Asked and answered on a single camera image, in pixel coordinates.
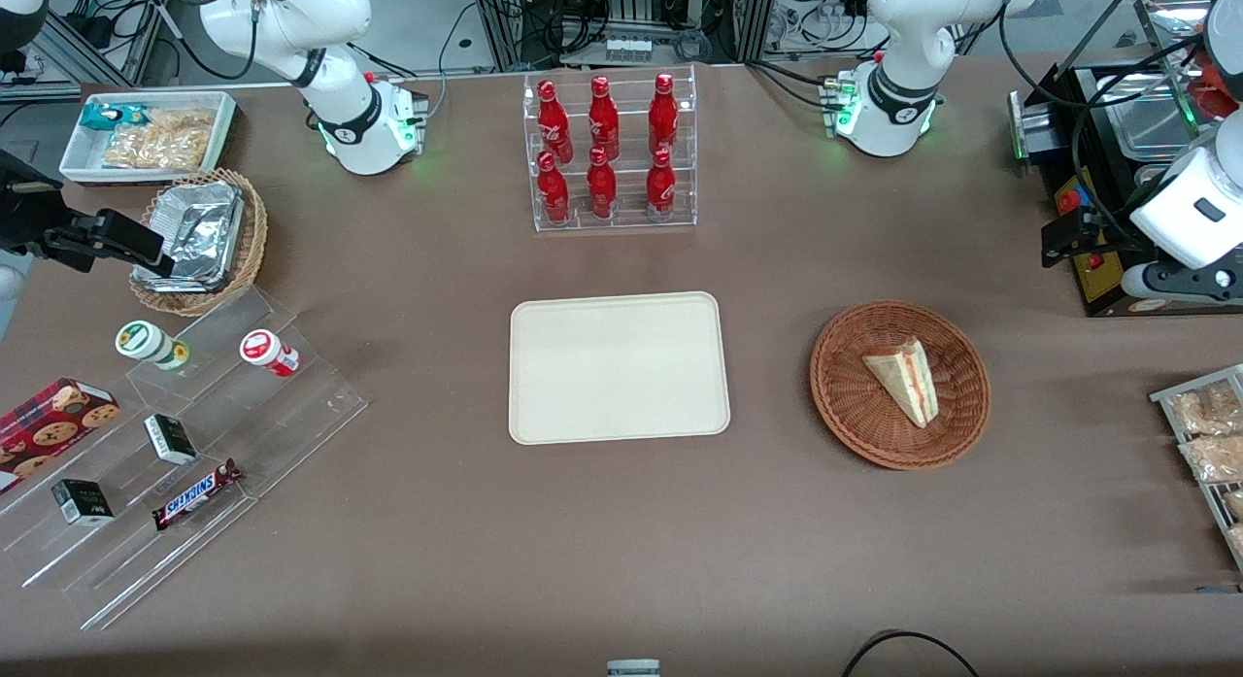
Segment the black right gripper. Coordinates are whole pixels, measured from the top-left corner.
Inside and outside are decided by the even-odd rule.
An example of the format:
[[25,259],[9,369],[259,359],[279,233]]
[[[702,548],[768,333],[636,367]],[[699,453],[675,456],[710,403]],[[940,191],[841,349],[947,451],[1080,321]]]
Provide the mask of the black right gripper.
[[164,239],[154,230],[117,212],[101,209],[80,214],[72,234],[48,234],[68,222],[63,184],[45,176],[9,152],[1,152],[1,248],[27,253],[27,245],[44,242],[44,258],[89,273],[96,260],[119,260],[157,276],[173,273],[175,261],[162,251]]

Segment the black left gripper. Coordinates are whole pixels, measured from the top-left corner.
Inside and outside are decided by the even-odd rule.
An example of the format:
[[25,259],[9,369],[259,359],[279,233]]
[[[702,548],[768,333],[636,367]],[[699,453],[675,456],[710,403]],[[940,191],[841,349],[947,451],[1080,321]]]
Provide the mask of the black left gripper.
[[1042,229],[1042,266],[1053,268],[1062,261],[1086,253],[1154,252],[1154,243],[1142,234],[1110,221],[1100,212],[1062,214]]

